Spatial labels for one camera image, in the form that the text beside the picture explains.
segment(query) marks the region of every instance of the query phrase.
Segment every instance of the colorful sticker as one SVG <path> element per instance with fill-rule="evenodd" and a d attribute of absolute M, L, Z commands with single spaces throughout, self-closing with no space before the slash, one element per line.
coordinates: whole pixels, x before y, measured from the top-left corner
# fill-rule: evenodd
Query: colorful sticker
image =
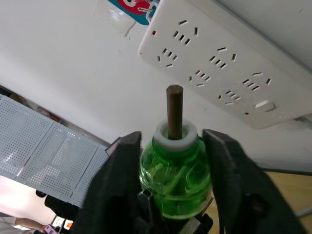
<path fill-rule="evenodd" d="M 159 4 L 159 0 L 108 0 L 135 21 L 148 25 Z"/>

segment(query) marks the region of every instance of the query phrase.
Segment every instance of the power socket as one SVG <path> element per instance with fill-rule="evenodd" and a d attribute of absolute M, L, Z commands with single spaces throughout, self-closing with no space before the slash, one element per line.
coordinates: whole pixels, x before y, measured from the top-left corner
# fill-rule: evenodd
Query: power socket
<path fill-rule="evenodd" d="M 141 58 L 253 128 L 312 113 L 312 76 L 211 0 L 162 0 Z"/>

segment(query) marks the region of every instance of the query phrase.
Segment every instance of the perforated panel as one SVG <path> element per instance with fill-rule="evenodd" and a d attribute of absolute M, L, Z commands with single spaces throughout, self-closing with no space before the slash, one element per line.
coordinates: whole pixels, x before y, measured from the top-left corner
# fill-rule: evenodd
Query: perforated panel
<path fill-rule="evenodd" d="M 53 121 L 6 97 L 0 97 L 0 175 L 14 179 Z"/>
<path fill-rule="evenodd" d="M 99 146 L 96 154 L 94 155 L 89 166 L 87 167 L 87 170 L 85 171 L 81 180 L 79 181 L 74 193 L 69 199 L 69 203 L 74 204 L 78 207 L 82 207 L 91 180 L 108 159 L 108 155 L 105 152 L 105 149 L 106 149 L 105 146 Z"/>
<path fill-rule="evenodd" d="M 16 181 L 67 202 L 98 146 L 54 122 Z"/>

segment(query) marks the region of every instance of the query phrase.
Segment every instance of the person's arm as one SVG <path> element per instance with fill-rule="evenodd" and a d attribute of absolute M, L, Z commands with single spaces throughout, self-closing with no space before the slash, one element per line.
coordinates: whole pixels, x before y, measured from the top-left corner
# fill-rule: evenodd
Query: person's arm
<path fill-rule="evenodd" d="M 43 232 L 43 229 L 45 228 L 45 225 L 42 225 L 36 221 L 33 221 L 31 219 L 28 218 L 16 218 L 15 221 L 15 226 L 16 225 L 21 225 L 24 226 L 26 228 L 30 228 L 30 229 L 36 229 L 38 231 Z"/>

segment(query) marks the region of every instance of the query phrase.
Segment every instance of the white bottle cap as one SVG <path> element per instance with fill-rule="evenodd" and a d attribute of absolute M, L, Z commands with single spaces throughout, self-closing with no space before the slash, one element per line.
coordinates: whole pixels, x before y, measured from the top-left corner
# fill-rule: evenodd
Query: white bottle cap
<path fill-rule="evenodd" d="M 182 122 L 182 139 L 169 140 L 168 139 L 168 122 L 162 121 L 156 127 L 153 140 L 156 144 L 168 151 L 184 151 L 191 148 L 197 140 L 197 129 L 195 125 L 186 119 Z"/>

